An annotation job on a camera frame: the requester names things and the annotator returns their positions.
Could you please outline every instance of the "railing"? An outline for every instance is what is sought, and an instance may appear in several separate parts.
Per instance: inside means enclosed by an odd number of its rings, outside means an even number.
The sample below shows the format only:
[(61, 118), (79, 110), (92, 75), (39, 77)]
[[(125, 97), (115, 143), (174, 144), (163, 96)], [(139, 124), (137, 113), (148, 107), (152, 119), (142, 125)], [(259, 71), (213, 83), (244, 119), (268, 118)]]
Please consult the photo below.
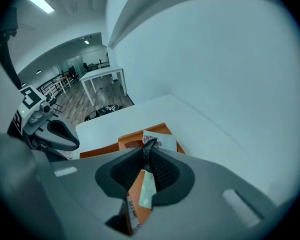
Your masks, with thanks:
[[(42, 93), (44, 96), (47, 96), (47, 94), (50, 92), (49, 90), (49, 86), (53, 83), (56, 82), (57, 78), (59, 78), (61, 76), (61, 74), (56, 75), (54, 78), (51, 78), (50, 80), (46, 81), (45, 83), (41, 84), (37, 90)], [(58, 84), (55, 84), (54, 86), (52, 86), (51, 91), (53, 92), (53, 94), (56, 96), (60, 91), (61, 91), (61, 87)]]

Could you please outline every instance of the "white table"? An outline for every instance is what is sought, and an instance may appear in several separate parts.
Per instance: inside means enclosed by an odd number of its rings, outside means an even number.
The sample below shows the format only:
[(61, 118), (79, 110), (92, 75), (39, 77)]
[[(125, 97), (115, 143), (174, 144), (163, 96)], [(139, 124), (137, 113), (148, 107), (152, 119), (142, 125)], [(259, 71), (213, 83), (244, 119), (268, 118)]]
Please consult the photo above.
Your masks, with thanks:
[(166, 123), (187, 155), (220, 164), (267, 194), (269, 179), (227, 134), (173, 95), (159, 97), (76, 126), (80, 153), (118, 142), (120, 136)]
[(101, 69), (101, 67), (105, 67), (105, 66), (110, 66), (110, 63), (103, 64), (103, 65), (98, 65), (98, 69)]
[(93, 87), (93, 90), (94, 92), (96, 93), (96, 87), (92, 81), (92, 79), (94, 78), (98, 78), (98, 77), (102, 77), (102, 76), (105, 76), (105, 75), (109, 75), (111, 73), (120, 73), (120, 76), (121, 76), (121, 85), (122, 85), (122, 88), (123, 88), (123, 93), (124, 93), (124, 96), (127, 96), (127, 90), (126, 90), (126, 83), (125, 83), (125, 78), (124, 78), (124, 70), (122, 67), (119, 67), (119, 66), (110, 66), (110, 67), (106, 67), (106, 68), (102, 68), (102, 69), (98, 69), (98, 70), (94, 70), (94, 71), (90, 71), (88, 73), (86, 73), (83, 77), (80, 78), (80, 81), (82, 83), (82, 86), (85, 90), (85, 93), (86, 95), (88, 96), (90, 102), (91, 102), (91, 105), (94, 106), (94, 102), (93, 100), (91, 99), (91, 96), (88, 92), (88, 89), (87, 89), (87, 86), (86, 86), (86, 81), (90, 80), (91, 84), (92, 84), (92, 87)]
[(54, 82), (54, 83), (52, 83), (52, 84), (50, 84), (50, 85), (48, 86), (48, 88), (49, 88), (49, 90), (50, 90), (50, 93), (52, 94), (52, 97), (53, 97), (53, 98), (56, 98), (56, 97), (55, 97), (54, 93), (51, 91), (51, 87), (52, 87), (52, 86), (55, 86), (55, 85), (57, 85), (57, 84), (60, 84), (60, 85), (61, 85), (61, 88), (62, 88), (64, 94), (66, 94), (65, 88), (64, 88), (64, 86), (63, 86), (63, 84), (62, 84), (62, 81), (63, 81), (64, 79), (67, 80), (69, 87), (71, 87), (71, 84), (70, 84), (70, 82), (69, 82), (69, 79), (68, 79), (66, 76), (61, 77), (58, 81), (56, 81), (56, 82)]

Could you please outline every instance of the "white wall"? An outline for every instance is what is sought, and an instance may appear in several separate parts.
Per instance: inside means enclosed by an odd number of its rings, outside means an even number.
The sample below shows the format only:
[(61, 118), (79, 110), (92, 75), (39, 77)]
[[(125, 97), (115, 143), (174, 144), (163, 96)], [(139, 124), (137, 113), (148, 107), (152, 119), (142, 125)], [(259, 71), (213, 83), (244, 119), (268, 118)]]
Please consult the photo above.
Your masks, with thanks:
[(66, 72), (69, 70), (70, 67), (74, 66), (75, 71), (78, 75), (84, 75), (86, 73), (84, 65), (83, 65), (82, 56), (76, 56), (73, 58), (68, 59), (63, 64), (59, 64), (60, 72)]
[(67, 72), (69, 70), (69, 67), (71, 67), (70, 65), (68, 65), (68, 61), (63, 61), (61, 63), (59, 63), (57, 65), (58, 69), (59, 69), (59, 73), (63, 72)]
[[(241, 146), (268, 177), (277, 204), (296, 194), (300, 31), (285, 8), (266, 0), (185, 1), (148, 18), (114, 53), (136, 104), (175, 95)], [(197, 156), (213, 161), (214, 154)]]
[(120, 13), (122, 12), (127, 1), (128, 0), (107, 0), (106, 10), (111, 12), (111, 15), (106, 14), (105, 16), (108, 39), (110, 39), (112, 31), (114, 30), (116, 22), (120, 16)]
[(83, 53), (82, 60), (87, 65), (89, 65), (91, 63), (93, 63), (93, 64), (100, 63), (99, 60), (101, 60), (101, 62), (104, 63), (107, 61), (106, 53), (107, 52), (105, 52), (104, 48), (102, 48), (100, 50), (94, 50), (94, 51), (90, 51), (87, 53)]
[(99, 51), (100, 56), (104, 57), (105, 56), (105, 46), (103, 46), (101, 43), (100, 44), (88, 44), (83, 48), (78, 49), (77, 51), (75, 51), (75, 53), (77, 55), (83, 55), (86, 53), (91, 53), (91, 52), (96, 52)]
[(33, 17), (40, 25), (36, 30), (19, 28), (16, 36), (8, 41), (11, 60), (17, 73), (42, 54), (65, 42), (94, 33), (105, 33), (105, 17), (101, 12), (85, 11), (62, 15), (41, 11), (36, 10), (27, 16), (20, 15), (18, 11), (19, 23), (26, 25), (27, 19)]

